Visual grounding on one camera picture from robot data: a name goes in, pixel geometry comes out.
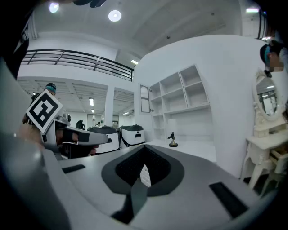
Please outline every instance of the black cap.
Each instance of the black cap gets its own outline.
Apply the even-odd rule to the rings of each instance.
[[[102,6],[104,2],[106,2],[106,0],[76,0],[76,1],[74,1],[74,4],[75,5],[86,5],[86,4],[90,3],[90,7],[95,8],[95,7]]]
[[[56,85],[55,85],[55,84],[53,84],[53,83],[50,82],[50,83],[48,83],[48,84],[46,85],[46,87],[47,87],[47,86],[53,87],[54,90],[56,91]]]

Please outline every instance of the qr-like tag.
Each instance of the qr-like tag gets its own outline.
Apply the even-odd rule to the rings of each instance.
[[[26,113],[34,125],[36,125],[42,133],[45,133],[62,107],[63,105],[46,89],[29,106]]]

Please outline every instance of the balcony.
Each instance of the balcony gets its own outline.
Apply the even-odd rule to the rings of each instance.
[[[89,53],[62,49],[28,50],[21,65],[62,65],[89,69],[134,81],[134,70],[118,62]]]

